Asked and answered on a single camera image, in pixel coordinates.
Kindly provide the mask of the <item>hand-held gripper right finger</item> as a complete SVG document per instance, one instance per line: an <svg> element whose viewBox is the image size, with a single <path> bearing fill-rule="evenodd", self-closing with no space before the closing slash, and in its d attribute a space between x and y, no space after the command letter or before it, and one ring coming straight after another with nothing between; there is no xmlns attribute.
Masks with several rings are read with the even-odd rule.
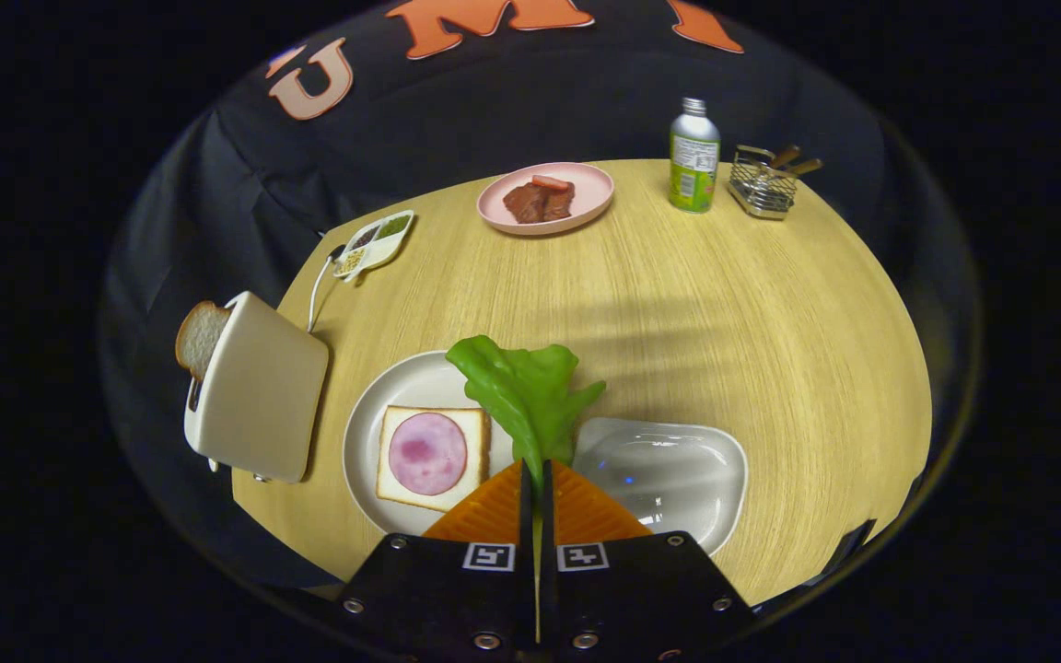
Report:
<svg viewBox="0 0 1061 663"><path fill-rule="evenodd" d="M576 509L542 469L540 649L551 662L694 662L755 630L754 609L686 531L568 544Z"/></svg>

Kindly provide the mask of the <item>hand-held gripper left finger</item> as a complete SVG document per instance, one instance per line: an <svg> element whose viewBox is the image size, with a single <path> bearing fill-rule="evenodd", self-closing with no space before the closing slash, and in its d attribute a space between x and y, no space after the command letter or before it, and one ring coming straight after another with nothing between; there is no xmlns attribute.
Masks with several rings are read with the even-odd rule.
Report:
<svg viewBox="0 0 1061 663"><path fill-rule="evenodd" d="M530 471L514 463L424 534L380 539L337 628L397 662L519 662L536 646Z"/></svg>

